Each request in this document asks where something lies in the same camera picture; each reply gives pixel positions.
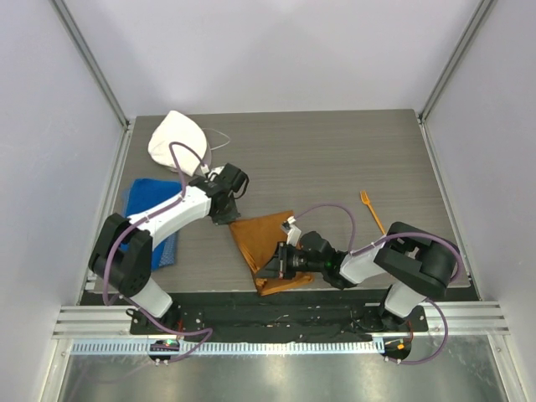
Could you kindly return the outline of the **orange satin napkin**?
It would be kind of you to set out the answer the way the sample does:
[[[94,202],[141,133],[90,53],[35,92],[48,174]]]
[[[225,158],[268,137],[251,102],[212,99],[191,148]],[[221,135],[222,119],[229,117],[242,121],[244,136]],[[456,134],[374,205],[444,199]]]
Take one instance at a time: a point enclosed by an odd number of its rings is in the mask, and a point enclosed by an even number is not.
[[[286,240],[281,224],[294,215],[293,210],[252,219],[237,220],[229,225],[230,233],[250,269],[260,296],[296,289],[314,282],[311,273],[297,273],[293,279],[262,279],[256,274],[269,262],[279,242]]]

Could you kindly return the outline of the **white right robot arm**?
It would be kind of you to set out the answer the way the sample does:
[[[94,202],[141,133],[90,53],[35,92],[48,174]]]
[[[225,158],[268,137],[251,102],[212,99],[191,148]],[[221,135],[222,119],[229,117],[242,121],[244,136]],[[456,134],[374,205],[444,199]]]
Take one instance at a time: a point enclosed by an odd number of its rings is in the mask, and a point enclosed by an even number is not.
[[[361,250],[336,250],[316,231],[297,241],[282,241],[256,276],[290,280],[299,273],[314,272],[332,287],[345,290],[388,273],[394,284],[379,304],[378,319],[383,329],[395,331],[407,323],[421,302],[442,298],[462,268],[456,245],[396,222],[385,236]]]

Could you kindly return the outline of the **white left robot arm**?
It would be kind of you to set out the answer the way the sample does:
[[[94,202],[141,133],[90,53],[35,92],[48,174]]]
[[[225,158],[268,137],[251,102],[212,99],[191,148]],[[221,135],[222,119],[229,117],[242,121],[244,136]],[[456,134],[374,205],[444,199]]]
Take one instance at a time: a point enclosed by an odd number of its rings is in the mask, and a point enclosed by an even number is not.
[[[106,218],[89,258],[89,269],[141,310],[161,334],[178,327],[180,308],[152,279],[152,254],[170,235],[209,217],[216,225],[235,222],[236,200],[248,188],[248,175],[233,164],[217,167],[156,206]]]

